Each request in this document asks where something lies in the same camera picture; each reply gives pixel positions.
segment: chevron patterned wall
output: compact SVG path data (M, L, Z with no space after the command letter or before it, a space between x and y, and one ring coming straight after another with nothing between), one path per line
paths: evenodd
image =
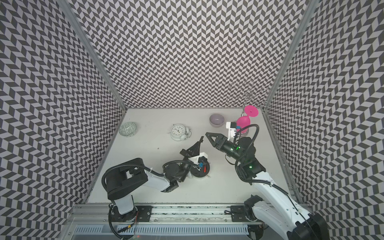
M268 110L333 239L384 239L384 1L317 8Z
M128 108L180 108L269 89L308 0L69 2Z
M52 239L123 112L54 0L0 16L0 239Z

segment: metal bracket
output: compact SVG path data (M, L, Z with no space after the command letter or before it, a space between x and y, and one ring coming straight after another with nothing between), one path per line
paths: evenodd
M151 218L152 215L152 206L147 206L147 205L136 205L137 207L137 222L149 222L149 219ZM118 218L119 214L114 214L111 216L111 221L112 222L125 222L122 218Z
M254 222L247 219L244 212L244 205L232 205L231 209L231 218L232 222Z

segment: white alarm clock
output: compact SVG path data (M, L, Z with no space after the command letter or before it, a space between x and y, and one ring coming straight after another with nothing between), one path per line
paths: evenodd
M192 135L189 127L185 127L181 124L173 125L170 130L170 137L175 141L183 141L189 138Z

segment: black cable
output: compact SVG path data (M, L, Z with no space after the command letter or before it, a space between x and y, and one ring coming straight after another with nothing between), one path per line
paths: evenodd
M256 127L256 131L255 131L255 134L253 135L252 137L252 140L250 142L250 144L248 145L248 147L243 151L243 154L238 158L236 159L235 161L235 171L236 171L236 174L238 175L238 177L243 181L245 182L244 180L247 178L247 174L245 172L245 170L243 169L239 169L239 167L237 166L238 165L238 162L247 154L248 150L251 148L251 146L253 146L253 143L255 142L256 140L256 137L257 135L259 134L259 125L257 124L251 124L251 125L248 125L246 127L243 127L242 129L240 129L239 131L237 131L236 135L235 135L235 138L234 140L236 140L236 137L237 137L237 134L240 133L241 131L243 131L244 129L247 129L247 128L250 128L250 127Z
M105 173L103 174L103 176L101 178L101 184L102 184L102 186L103 186L105 191L107 190L107 184L105 183L105 178L107 177L107 173L109 173L113 169L116 169L116 168L119 168L119 167L137 167L137 168L145 169L148 172L151 172L151 173L153 173L154 175L156 175L158 177L163 177L164 176L164 173L160 174L158 172L155 172L155 171L151 170L149 167L146 167L146 166L143 166L143 165L139 165L139 164L120 164L120 165L108 168L108 170L105 171Z
M234 142L234 143L236 142L237 136L241 136L240 133L241 133L243 130L246 130L246 129L250 128L250 127L257 127L257 129L256 129L257 133L255 133L256 136L257 136L257 134L258 134L258 132L259 132L259 125L257 125L257 124L250 124L250 125L245 126L245 127L243 127L242 129L240 129L239 131L236 132L235 137L233 138L233 142Z
M175 161L170 161L170 162L167 162L163 165L163 169L165 170L166 166L168 166L169 164L171 163L185 163L185 164L189 164L189 165L192 165L194 167L199 167L199 165L197 164L194 164L192 162L188 162L188 161L184 161L184 160L175 160Z
M284 195L289 196L289 194L288 194L287 191L285 191L285 190L282 189L281 187L277 186L276 184L272 184L272 182L267 181L267 180L259 180L259 179L249 179L249 180L248 180L248 179L241 179L241 178L240 178L240 180L243 181L243 182L248 182L248 183L261 183L261 184L267 184L267 185L269 185L269 186L271 186L271 187L274 187L274 188L276 188L277 190L281 191Z
M226 161L227 161L229 164L231 164L231 165L235 165L234 163L231 163L230 161L228 161L227 156L229 156L229 155L228 155L228 154L225 155L225 159L226 159Z
M130 228L136 223L138 214L139 214L139 211L137 211L137 213L136 213L135 221L134 221L133 223L129 224L128 226L123 227L122 229L120 229L120 230L118 231L118 233L121 233L121 232L124 232L124 231L130 229Z
M111 228L111 231L113 232L113 234L114 234L116 237L118 237L119 239L121 239L121 240L128 240L128 239L132 238L133 235L128 236L128 238L125 238L125 237L119 235L119 234L116 232L116 230L113 228L113 226L112 226L112 219L111 219L112 209L113 209L113 205L110 204L110 205L109 205L109 212L108 212L108 223L109 223L109 227Z

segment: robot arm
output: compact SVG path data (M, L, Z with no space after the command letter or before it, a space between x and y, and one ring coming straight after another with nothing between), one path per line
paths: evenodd
M240 163L235 166L240 179L252 184L274 207L270 208L261 197L252 196L244 202L246 217L251 221L259 219L265 222L284 240L329 240L328 227L323 217L312 215L291 199L255 158L253 141L257 132L253 139L243 137L236 144L222 134L205 134L212 146Z
M146 167L141 158L108 169L101 181L107 191L108 199L117 206L122 219L132 219L136 215L131 194L136 188L144 185L161 192L171 192L179 186L177 182L183 182L188 174L199 177L208 174L208 156L200 153L202 142L203 137L189 149L183 149L180 152L184 156L183 160L165 163L164 173L161 174Z

